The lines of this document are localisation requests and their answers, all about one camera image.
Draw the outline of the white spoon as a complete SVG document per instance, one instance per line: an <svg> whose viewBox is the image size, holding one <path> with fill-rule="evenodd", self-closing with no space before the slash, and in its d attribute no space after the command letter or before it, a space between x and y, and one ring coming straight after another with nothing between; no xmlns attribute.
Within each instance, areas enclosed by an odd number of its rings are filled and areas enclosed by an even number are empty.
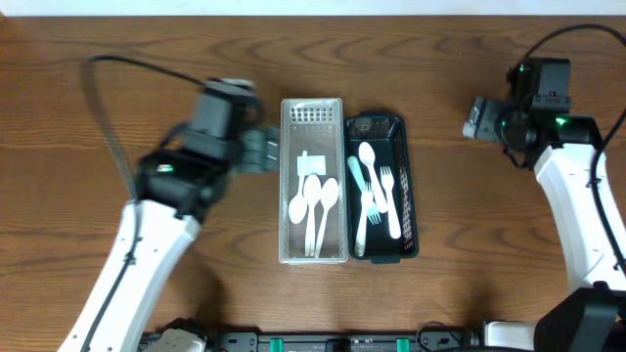
<svg viewBox="0 0 626 352"><path fill-rule="evenodd" d="M335 178L329 178L322 187L321 204L323 206L323 215L321 219L321 225L318 231L315 252L314 255L318 258L321 254L323 246L324 235L326 232L326 225L328 221L328 215L331 208L336 204L338 199L338 182Z"/></svg>
<svg viewBox="0 0 626 352"><path fill-rule="evenodd" d="M386 213L388 210L388 206L382 191L379 177L377 176L375 170L376 154L374 152L374 149L368 142L362 142L359 145L358 154L360 161L368 169L377 210L380 213Z"/></svg>
<svg viewBox="0 0 626 352"><path fill-rule="evenodd" d="M315 207L320 200L321 181L319 176L312 174L304 182L303 195L307 204L307 222L305 229L305 255L312 256L315 236Z"/></svg>

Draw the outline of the white spoon handle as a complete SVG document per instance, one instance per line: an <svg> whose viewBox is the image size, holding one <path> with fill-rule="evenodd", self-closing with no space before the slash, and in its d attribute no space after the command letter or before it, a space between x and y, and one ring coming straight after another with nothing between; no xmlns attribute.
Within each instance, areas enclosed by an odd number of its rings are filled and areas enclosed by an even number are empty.
<svg viewBox="0 0 626 352"><path fill-rule="evenodd" d="M306 214L306 201L303 196L304 179L306 176L308 152L303 151L301 157L297 160L297 177L298 187L295 196L289 203L289 218L293 224L299 224Z"/></svg>

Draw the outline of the white fork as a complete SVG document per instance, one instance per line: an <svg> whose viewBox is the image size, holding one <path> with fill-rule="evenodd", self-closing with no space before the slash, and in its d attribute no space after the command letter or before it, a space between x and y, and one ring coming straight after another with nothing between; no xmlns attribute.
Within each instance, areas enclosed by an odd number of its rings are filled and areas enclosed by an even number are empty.
<svg viewBox="0 0 626 352"><path fill-rule="evenodd" d="M368 210L373 206L373 204L374 195L372 186L370 183L365 183L364 189L361 193L361 213L354 248L355 254L358 257L362 257L365 254Z"/></svg>
<svg viewBox="0 0 626 352"><path fill-rule="evenodd" d="M398 240L401 237L401 230L393 195L394 178L390 167L383 166L380 169L380 176L386 196L389 235Z"/></svg>

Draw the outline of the pale blue plastic fork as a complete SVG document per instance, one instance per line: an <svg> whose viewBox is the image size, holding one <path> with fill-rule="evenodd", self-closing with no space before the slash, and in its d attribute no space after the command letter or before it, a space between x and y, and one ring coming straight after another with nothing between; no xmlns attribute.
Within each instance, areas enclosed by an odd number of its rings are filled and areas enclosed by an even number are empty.
<svg viewBox="0 0 626 352"><path fill-rule="evenodd" d="M361 164L359 159L352 155L347 159L348 168L356 182L360 191L364 190L365 187L365 179L362 173ZM368 208L367 214L368 220L373 224L377 225L380 223L380 214L375 204L371 205Z"/></svg>

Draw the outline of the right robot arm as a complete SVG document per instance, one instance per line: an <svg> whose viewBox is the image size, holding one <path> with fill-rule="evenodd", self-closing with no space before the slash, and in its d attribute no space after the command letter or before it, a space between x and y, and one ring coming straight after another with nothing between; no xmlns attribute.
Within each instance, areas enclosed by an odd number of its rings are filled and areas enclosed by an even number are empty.
<svg viewBox="0 0 626 352"><path fill-rule="evenodd" d="M568 296L536 323L492 321L480 346L502 351L625 348L625 226L606 176L594 118L571 113L567 59L529 58L509 73L504 101L475 100L463 133L500 144L534 173L558 229Z"/></svg>

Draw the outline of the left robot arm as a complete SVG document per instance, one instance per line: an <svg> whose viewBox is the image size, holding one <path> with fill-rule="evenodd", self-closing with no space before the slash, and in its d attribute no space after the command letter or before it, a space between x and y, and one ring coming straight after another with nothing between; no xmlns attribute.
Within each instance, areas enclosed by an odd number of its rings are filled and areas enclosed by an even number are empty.
<svg viewBox="0 0 626 352"><path fill-rule="evenodd" d="M174 267L200 234L235 171L274 171L280 130L252 128L215 139L181 125L190 147L160 146L141 159L138 189L122 210L111 252L64 351L207 351L210 337L183 319L145 331Z"/></svg>

